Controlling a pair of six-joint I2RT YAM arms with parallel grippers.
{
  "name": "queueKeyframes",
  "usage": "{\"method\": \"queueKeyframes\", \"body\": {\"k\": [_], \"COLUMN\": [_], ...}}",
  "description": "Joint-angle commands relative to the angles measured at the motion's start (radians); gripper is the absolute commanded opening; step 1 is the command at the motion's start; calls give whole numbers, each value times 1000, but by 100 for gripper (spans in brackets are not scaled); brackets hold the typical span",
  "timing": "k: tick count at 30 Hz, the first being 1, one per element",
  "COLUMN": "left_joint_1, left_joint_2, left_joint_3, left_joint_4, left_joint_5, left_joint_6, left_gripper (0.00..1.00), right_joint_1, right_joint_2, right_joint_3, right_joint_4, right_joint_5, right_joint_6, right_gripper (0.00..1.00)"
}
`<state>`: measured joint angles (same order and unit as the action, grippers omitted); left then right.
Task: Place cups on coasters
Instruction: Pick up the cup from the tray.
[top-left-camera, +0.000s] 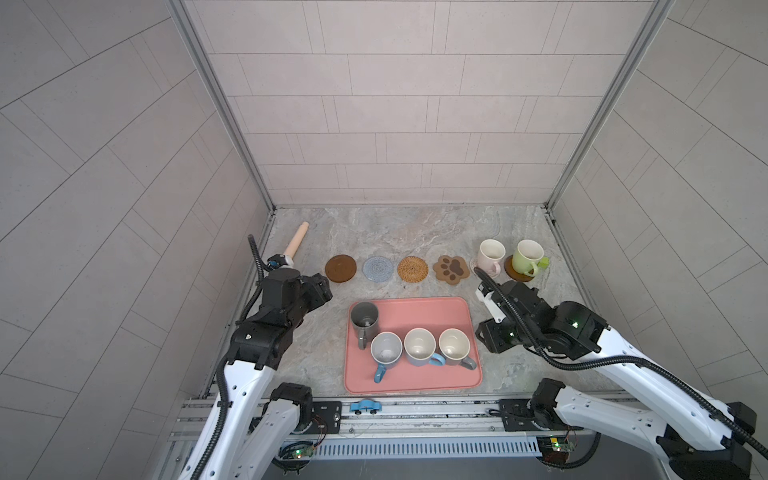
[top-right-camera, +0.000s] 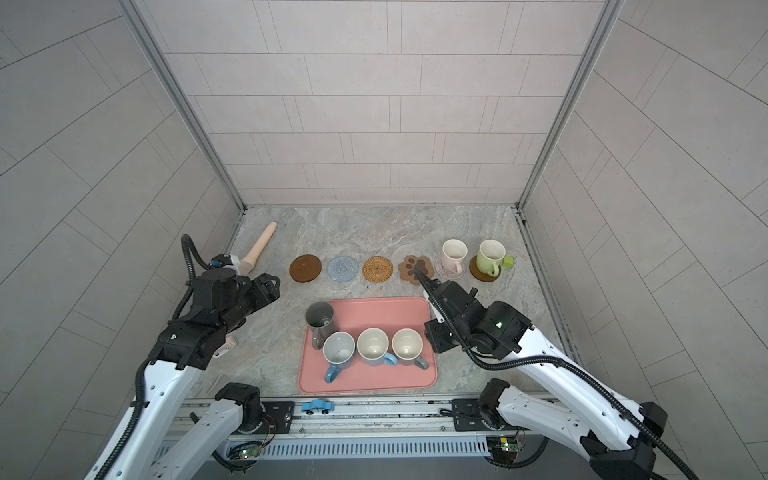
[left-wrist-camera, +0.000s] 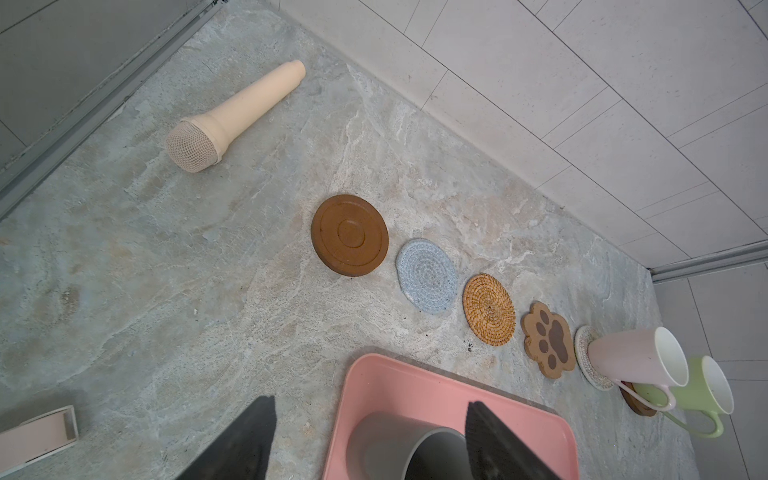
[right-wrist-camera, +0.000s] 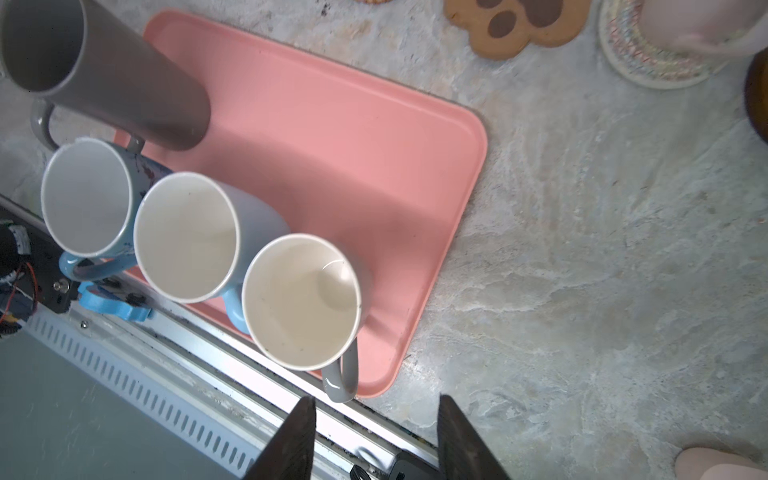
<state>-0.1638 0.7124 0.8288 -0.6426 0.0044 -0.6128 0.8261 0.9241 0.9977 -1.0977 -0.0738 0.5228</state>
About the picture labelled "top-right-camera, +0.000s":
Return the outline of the dark wooden coaster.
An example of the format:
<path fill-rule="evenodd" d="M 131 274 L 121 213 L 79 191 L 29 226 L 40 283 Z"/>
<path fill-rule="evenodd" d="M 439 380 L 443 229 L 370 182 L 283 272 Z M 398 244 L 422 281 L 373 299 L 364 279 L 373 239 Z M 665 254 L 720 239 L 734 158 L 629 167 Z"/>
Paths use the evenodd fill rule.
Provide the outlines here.
<path fill-rule="evenodd" d="M 321 260 L 312 254 L 295 258 L 289 266 L 289 275 L 297 283 L 315 280 L 322 272 Z"/>
<path fill-rule="evenodd" d="M 489 275 L 489 274 L 486 274 L 486 273 L 483 273 L 482 271 L 480 271 L 480 270 L 478 269 L 478 267 L 477 267 L 477 257 L 476 257 L 476 256 L 474 256 L 474 257 L 473 257 L 473 258 L 470 260 L 470 263 L 469 263 L 469 270 L 470 270 L 470 273 L 471 273 L 471 275 L 472 275 L 472 276 L 473 276 L 475 279 L 477 279 L 477 280 L 479 280 L 479 281 L 481 281 L 481 282 L 485 282 L 485 283 L 491 283 L 491 282 L 495 282 L 495 281 L 497 281 L 497 280 L 500 278 L 500 275 L 498 275 L 498 276 L 492 276 L 492 275 Z"/>

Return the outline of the white multicolour woven coaster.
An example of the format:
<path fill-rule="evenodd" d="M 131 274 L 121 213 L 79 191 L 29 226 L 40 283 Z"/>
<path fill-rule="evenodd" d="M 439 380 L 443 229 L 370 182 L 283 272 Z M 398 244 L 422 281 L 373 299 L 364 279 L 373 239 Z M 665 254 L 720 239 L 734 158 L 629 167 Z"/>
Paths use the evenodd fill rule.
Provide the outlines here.
<path fill-rule="evenodd" d="M 453 259 L 450 257 L 440 258 L 436 265 L 436 272 L 448 280 L 456 280 L 463 276 L 465 266 L 462 259 Z"/>

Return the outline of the green mug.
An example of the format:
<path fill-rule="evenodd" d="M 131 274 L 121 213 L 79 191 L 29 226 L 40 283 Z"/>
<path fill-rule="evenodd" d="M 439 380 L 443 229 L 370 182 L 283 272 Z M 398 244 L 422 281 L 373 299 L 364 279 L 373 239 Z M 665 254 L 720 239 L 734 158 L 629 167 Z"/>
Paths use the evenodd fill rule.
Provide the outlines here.
<path fill-rule="evenodd" d="M 476 257 L 476 267 L 479 272 L 497 278 L 503 269 L 512 269 L 514 266 L 515 259 L 507 254 L 501 242 L 488 239 L 480 244 Z"/>

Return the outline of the white mug pink handle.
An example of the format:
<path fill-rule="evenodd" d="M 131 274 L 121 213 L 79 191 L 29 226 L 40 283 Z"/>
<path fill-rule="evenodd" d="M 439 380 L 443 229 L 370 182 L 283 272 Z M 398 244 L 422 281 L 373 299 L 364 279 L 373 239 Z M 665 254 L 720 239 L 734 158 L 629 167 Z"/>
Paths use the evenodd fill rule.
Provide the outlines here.
<path fill-rule="evenodd" d="M 441 258 L 450 257 L 453 259 L 462 259 L 464 264 L 464 260 L 467 254 L 468 248 L 466 244 L 461 240 L 449 239 L 446 240 L 442 245 Z"/>

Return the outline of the teal handled mug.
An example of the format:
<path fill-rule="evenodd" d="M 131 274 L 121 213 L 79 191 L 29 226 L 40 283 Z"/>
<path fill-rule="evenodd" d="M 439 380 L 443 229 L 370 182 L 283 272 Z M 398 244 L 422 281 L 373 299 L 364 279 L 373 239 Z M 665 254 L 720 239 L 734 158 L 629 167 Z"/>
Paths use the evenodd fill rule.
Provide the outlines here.
<path fill-rule="evenodd" d="M 422 357 L 424 342 L 421 335 L 414 329 L 398 330 L 391 340 L 391 347 L 399 365 L 416 366 L 428 370 L 429 363 Z"/>

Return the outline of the cork paw coaster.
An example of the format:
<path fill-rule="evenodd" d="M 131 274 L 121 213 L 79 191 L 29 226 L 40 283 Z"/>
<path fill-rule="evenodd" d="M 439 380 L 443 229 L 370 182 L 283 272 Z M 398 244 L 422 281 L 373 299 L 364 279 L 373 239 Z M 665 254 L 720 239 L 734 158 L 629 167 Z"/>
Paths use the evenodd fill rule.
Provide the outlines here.
<path fill-rule="evenodd" d="M 414 255 L 406 256 L 398 265 L 398 271 L 401 280 L 417 286 L 420 285 L 419 278 L 416 275 L 417 271 L 421 271 L 429 279 L 432 279 L 435 274 L 432 262 L 428 257 L 417 257 Z"/>

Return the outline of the blue woven coaster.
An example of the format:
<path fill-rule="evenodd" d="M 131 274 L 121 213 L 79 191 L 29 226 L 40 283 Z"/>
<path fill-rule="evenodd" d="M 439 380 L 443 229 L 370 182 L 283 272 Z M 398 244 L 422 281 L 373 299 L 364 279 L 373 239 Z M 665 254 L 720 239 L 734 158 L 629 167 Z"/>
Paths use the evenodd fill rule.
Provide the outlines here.
<path fill-rule="evenodd" d="M 327 266 L 328 276 L 331 280 L 338 283 L 354 280 L 358 271 L 358 262 L 350 256 L 337 256 L 333 258 Z"/>

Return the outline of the rattan woven coaster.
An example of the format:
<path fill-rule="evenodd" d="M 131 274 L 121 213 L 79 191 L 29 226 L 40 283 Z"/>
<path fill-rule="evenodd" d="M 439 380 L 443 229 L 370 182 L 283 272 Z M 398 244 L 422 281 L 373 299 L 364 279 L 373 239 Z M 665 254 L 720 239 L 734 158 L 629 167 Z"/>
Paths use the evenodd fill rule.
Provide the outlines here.
<path fill-rule="evenodd" d="M 362 267 L 363 277 L 371 283 L 383 283 L 392 276 L 393 272 L 392 262 L 382 256 L 369 258 Z"/>

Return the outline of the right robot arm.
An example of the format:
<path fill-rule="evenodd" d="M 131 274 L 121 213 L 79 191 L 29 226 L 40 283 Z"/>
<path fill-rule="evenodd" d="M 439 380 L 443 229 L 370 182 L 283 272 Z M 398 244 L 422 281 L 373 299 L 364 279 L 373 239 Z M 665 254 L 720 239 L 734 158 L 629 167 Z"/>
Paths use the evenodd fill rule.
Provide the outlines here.
<path fill-rule="evenodd" d="M 479 413 L 493 430 L 521 427 L 570 448 L 602 479 L 656 479 L 662 453 L 688 479 L 694 471 L 662 439 L 667 413 L 637 403 L 580 367 L 511 305 L 483 306 L 477 291 L 415 273 L 435 318 L 427 339 L 443 353 L 460 347 L 486 371 L 518 369 L 543 386 L 555 403 L 534 398 L 492 378 L 479 397 Z"/>

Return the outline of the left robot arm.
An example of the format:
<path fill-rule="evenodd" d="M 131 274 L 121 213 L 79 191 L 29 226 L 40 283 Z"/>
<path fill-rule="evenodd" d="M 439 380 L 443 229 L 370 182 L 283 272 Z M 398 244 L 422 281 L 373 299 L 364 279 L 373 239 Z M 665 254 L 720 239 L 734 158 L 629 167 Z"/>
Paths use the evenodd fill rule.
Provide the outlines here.
<path fill-rule="evenodd" d="M 189 235 L 182 236 L 187 290 L 137 369 L 135 398 L 87 478 L 190 479 L 232 433 L 252 433 L 261 426 L 276 433 L 259 389 L 229 383 L 164 456 L 156 455 L 188 392 L 228 335 L 278 300 L 278 277 L 248 276 L 276 228 L 270 223 L 244 258 L 221 254 L 210 262 L 200 258 Z"/>

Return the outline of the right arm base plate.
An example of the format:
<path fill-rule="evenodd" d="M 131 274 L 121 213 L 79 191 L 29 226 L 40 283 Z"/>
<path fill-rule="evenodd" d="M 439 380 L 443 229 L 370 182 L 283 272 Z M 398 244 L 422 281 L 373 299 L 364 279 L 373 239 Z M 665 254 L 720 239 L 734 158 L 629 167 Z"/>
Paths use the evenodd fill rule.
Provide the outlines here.
<path fill-rule="evenodd" d="M 483 420 L 480 403 L 475 398 L 457 398 L 451 401 L 451 415 L 458 432 L 493 431 Z"/>

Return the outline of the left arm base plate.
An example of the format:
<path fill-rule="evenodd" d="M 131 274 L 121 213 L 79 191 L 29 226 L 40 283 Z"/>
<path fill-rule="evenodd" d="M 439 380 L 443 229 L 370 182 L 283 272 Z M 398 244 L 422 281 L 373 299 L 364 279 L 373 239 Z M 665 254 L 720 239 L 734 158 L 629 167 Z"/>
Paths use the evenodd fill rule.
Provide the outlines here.
<path fill-rule="evenodd" d="M 291 401 L 261 402 L 258 407 L 244 409 L 243 422 L 237 432 L 244 435 L 288 434 L 295 403 Z"/>

